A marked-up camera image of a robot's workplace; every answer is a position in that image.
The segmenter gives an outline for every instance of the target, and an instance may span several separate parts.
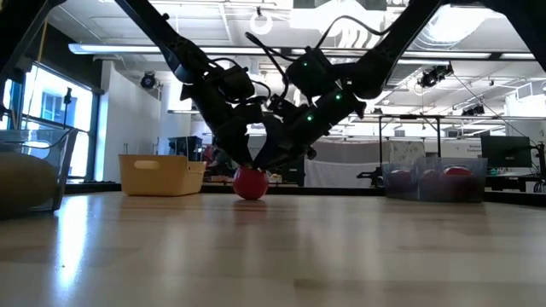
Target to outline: computer monitor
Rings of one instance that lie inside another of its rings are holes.
[[[527,136],[482,136],[481,155],[487,166],[532,167],[531,145]]]

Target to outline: clear plastic bin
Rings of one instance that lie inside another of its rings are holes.
[[[420,158],[409,165],[384,165],[388,197],[474,203],[483,201],[487,159]]]
[[[65,193],[77,130],[0,130],[0,153],[28,154],[55,167],[54,195],[30,211],[56,211]]]
[[[387,197],[417,200],[417,176],[413,164],[384,163],[381,169]]]

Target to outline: yellow basket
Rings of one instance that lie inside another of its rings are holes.
[[[181,196],[201,190],[204,162],[183,156],[121,154],[121,189],[129,196]]]

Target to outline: plastic bin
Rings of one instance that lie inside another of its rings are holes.
[[[487,159],[420,158],[411,168],[387,164],[383,171],[387,197],[474,203],[484,198]]]
[[[201,190],[204,162],[183,156],[119,156],[121,189],[129,196],[182,196]]]
[[[30,208],[30,211],[56,211],[61,206],[77,135],[77,130],[0,131],[0,153],[28,154],[55,167],[55,193],[42,205]]]
[[[387,197],[417,200],[418,185],[415,165],[384,163],[381,169]]]

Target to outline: fluorescent light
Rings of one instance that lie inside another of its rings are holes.
[[[398,60],[398,64],[405,64],[405,65],[449,65],[449,61],[443,61],[443,60]]]
[[[149,2],[153,5],[183,5],[183,4],[193,4],[193,3],[200,3],[200,4],[206,4],[206,3],[222,3],[224,0],[205,0],[205,1],[169,1],[169,0],[149,0]]]
[[[535,55],[530,53],[510,53],[510,54],[502,54],[501,59],[503,60],[535,60]]]
[[[160,49],[153,45],[70,43],[68,48],[75,55],[161,54]],[[264,55],[264,51],[257,47],[201,47],[201,50],[208,55]]]
[[[160,49],[152,45],[70,43],[68,48],[75,55],[160,54]]]
[[[209,55],[265,55],[261,48],[255,47],[200,47],[203,52]],[[276,52],[281,52],[280,49],[273,49]]]
[[[199,114],[199,111],[168,110],[171,114]]]
[[[305,50],[304,49],[292,49],[292,54],[293,55],[304,55]]]
[[[430,52],[430,51],[406,51],[403,57],[433,58],[433,59],[487,59],[491,53],[487,52]]]

